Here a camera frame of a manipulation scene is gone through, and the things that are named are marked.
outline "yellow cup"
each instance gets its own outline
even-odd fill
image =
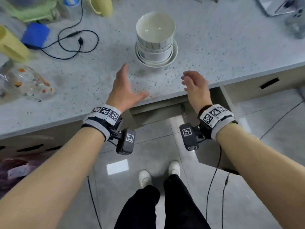
[[[30,57],[28,48],[3,25],[0,25],[0,52],[17,62],[26,62]]]
[[[88,0],[89,5],[96,14],[110,16],[113,11],[111,0]]]

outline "wristband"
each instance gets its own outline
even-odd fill
[[[208,139],[216,139],[219,130],[228,123],[237,123],[234,114],[220,104],[203,107],[198,114],[200,129]]]
[[[104,136],[105,141],[110,137],[110,129],[117,127],[117,121],[121,112],[110,105],[94,108],[91,113],[84,119],[83,127],[91,127],[99,130]]]

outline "leg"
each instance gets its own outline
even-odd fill
[[[114,229],[156,229],[156,204],[160,192],[152,186],[149,173],[144,170],[139,175],[143,189],[127,201],[123,207]]]
[[[165,229],[210,229],[180,176],[179,163],[172,162],[169,177],[164,182]]]

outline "hand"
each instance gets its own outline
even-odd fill
[[[116,79],[113,83],[112,91],[109,94],[106,104],[118,109],[121,113],[132,108],[137,102],[145,99],[149,93],[138,92],[133,93],[130,83],[127,79],[128,63],[125,63],[116,73]]]
[[[185,71],[181,79],[182,84],[187,86],[184,90],[188,92],[189,102],[197,114],[204,106],[213,104],[209,83],[202,75],[196,71]]]

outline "countertop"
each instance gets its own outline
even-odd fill
[[[287,15],[266,17],[256,0],[202,1],[113,0],[110,18],[94,15],[84,3],[81,24],[65,35],[94,30],[100,40],[96,50],[64,61],[37,52],[29,65],[54,86],[56,95],[42,102],[18,99],[0,104],[0,139],[83,119],[106,101],[116,72],[125,62],[129,63],[132,89],[150,92],[140,104],[184,95],[180,77],[185,70],[199,71],[212,88],[305,65],[305,40],[289,33],[284,25]],[[179,53],[171,68],[159,74],[143,72],[134,55],[135,24],[150,11],[166,12],[176,23],[174,38]],[[49,24],[51,32],[45,45],[79,17]],[[4,21],[2,18],[0,24],[5,25]],[[81,36],[84,49],[94,46],[94,35]],[[77,39],[63,40],[62,44],[77,49]],[[58,45],[46,51],[54,56],[71,55]],[[0,55],[1,65],[6,60]]]

